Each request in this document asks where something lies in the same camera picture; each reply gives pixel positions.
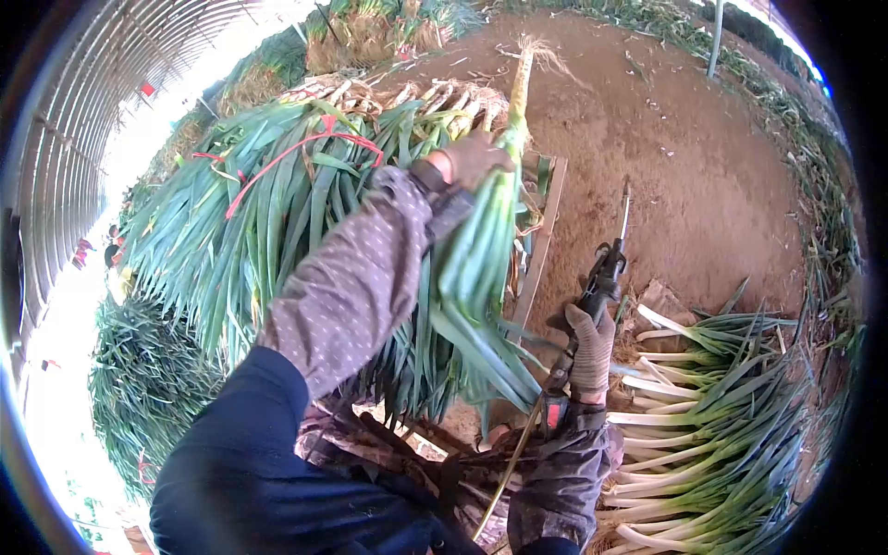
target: red string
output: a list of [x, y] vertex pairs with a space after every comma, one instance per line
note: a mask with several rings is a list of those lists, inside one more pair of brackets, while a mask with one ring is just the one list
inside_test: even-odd
[[225, 161], [225, 158], [223, 158], [221, 156], [211, 155], [210, 153], [206, 153], [206, 152], [195, 152], [191, 156], [193, 158], [212, 158], [216, 162], [224, 162]]
[[145, 480], [145, 476], [142, 474], [142, 471], [144, 471], [149, 466], [153, 466], [157, 470], [160, 470], [161, 467], [157, 466], [156, 464], [143, 463], [142, 458], [144, 456], [145, 456], [145, 449], [142, 448], [142, 450], [139, 452], [139, 480], [141, 480], [143, 484], [153, 484], [153, 483], [155, 483], [154, 480]]
[[330, 115], [330, 114], [322, 115], [321, 121], [323, 121], [324, 125], [327, 126], [326, 131], [324, 131], [323, 133], [318, 133], [317, 135], [312, 135], [311, 137], [306, 137], [305, 139], [300, 140], [297, 144], [295, 144], [292, 147], [288, 148], [287, 150], [283, 151], [280, 156], [278, 156], [277, 158], [275, 158], [274, 160], [269, 162], [265, 166], [265, 168], [263, 168], [262, 170], [259, 171], [259, 173], [257, 173], [255, 176], [253, 176], [253, 179], [251, 179], [247, 183], [247, 185], [243, 186], [243, 189], [241, 189], [241, 192], [234, 198], [234, 201], [231, 203], [231, 206], [228, 207], [228, 210], [225, 213], [226, 219], [231, 219], [231, 217], [234, 215], [234, 210], [237, 209], [237, 205], [241, 203], [243, 196], [245, 194], [247, 194], [247, 191], [250, 190], [250, 187], [252, 187], [253, 184], [256, 183], [256, 181], [259, 178], [261, 178], [263, 175], [265, 175], [265, 173], [267, 171], [271, 170], [278, 162], [281, 161], [281, 159], [284, 156], [293, 152], [297, 148], [303, 146], [305, 143], [307, 143], [310, 140], [321, 139], [323, 137], [336, 137], [339, 139], [349, 140], [349, 141], [352, 141], [355, 145], [357, 145], [359, 147], [364, 147], [364, 148], [367, 148], [370, 152], [377, 153], [377, 160], [373, 163], [373, 165], [370, 166], [371, 168], [376, 168], [379, 164], [382, 163], [383, 151], [380, 150], [379, 147], [377, 147], [375, 144], [373, 144], [372, 140], [367, 139], [366, 137], [362, 137], [361, 135], [352, 135], [350, 133], [334, 133], [333, 132], [333, 124], [336, 123], [336, 117], [334, 115]]

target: worker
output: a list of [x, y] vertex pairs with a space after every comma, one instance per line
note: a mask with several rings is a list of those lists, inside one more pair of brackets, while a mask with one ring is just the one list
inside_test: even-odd
[[112, 242], [105, 248], [105, 266], [108, 269], [108, 292], [117, 303], [123, 306], [123, 302], [132, 293], [136, 279], [132, 268], [122, 266], [123, 249]]
[[609, 315], [596, 328], [567, 306], [579, 341], [567, 418], [528, 444], [478, 543], [473, 529], [520, 430], [433, 463], [330, 396], [412, 313], [425, 252], [471, 208], [459, 209], [466, 195], [450, 184], [471, 193], [494, 168], [514, 171], [489, 141], [474, 133], [409, 171], [377, 170], [361, 207], [297, 266], [256, 344], [159, 471], [151, 528], [162, 553], [484, 553], [506, 532], [522, 555], [585, 549], [601, 484], [622, 458], [605, 425]]

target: soil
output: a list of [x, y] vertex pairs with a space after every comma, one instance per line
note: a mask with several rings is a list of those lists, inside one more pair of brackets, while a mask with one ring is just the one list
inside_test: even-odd
[[596, 245], [619, 233], [624, 183], [632, 191], [624, 291], [640, 293], [656, 277], [687, 305], [718, 309], [750, 275], [742, 310], [767, 297], [797, 314], [803, 260], [788, 216], [798, 210], [796, 185], [743, 98], [708, 81], [702, 60], [577, 14], [501, 14], [381, 86], [508, 68], [489, 85], [508, 93], [516, 60], [496, 46], [518, 52], [525, 34], [548, 40], [587, 85], [539, 66], [530, 79], [531, 148], [569, 160], [530, 328], [547, 332], [546, 318], [579, 293]]

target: grey work glove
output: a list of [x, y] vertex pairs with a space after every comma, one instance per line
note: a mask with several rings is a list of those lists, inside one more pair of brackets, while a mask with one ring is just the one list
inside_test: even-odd
[[445, 159], [449, 162], [449, 171], [441, 172], [445, 181], [474, 193], [492, 170], [515, 171], [509, 153], [492, 143], [491, 133], [476, 129], [447, 147], [432, 151], [429, 160]]
[[570, 372], [570, 392], [574, 398], [607, 391], [610, 357], [614, 350], [616, 325], [610, 313], [601, 314], [598, 328], [592, 317], [577, 305], [566, 305], [564, 315], [576, 334], [574, 367]]

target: camouflage pants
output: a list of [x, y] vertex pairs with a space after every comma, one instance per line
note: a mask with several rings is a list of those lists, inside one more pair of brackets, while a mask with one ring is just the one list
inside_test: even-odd
[[[447, 496], [449, 503], [446, 505], [452, 506], [456, 522], [472, 537], [490, 505], [520, 434], [521, 430], [512, 430], [486, 453], [460, 454], [441, 463], [421, 457], [381, 424], [368, 425], [366, 418], [358, 418], [351, 407], [335, 415], [309, 407], [299, 430], [296, 454], [321, 468], [370, 462], [389, 472], [409, 476], [440, 500], [443, 501], [442, 495]], [[506, 542], [509, 499], [521, 487], [522, 469], [527, 470], [528, 464], [533, 463], [531, 450], [527, 449], [525, 453], [527, 455], [522, 453], [494, 513], [478, 538], [478, 545], [485, 551], [494, 551]]]

